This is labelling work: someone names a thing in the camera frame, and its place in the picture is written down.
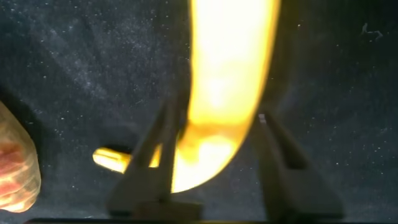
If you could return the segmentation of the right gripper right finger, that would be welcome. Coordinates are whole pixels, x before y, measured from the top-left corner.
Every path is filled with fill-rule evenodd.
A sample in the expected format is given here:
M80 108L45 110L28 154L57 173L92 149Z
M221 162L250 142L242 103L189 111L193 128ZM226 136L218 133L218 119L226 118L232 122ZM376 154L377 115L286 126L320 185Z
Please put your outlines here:
M260 113L254 121L254 148L270 221L342 218L339 196L270 113Z

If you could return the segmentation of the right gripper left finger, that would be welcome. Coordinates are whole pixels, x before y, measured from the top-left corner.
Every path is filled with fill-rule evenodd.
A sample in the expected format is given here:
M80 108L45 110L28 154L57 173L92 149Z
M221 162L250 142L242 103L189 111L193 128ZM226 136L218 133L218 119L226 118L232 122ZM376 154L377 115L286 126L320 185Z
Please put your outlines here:
M107 201L112 217L187 216L187 206L170 199L179 121L178 102L167 100Z

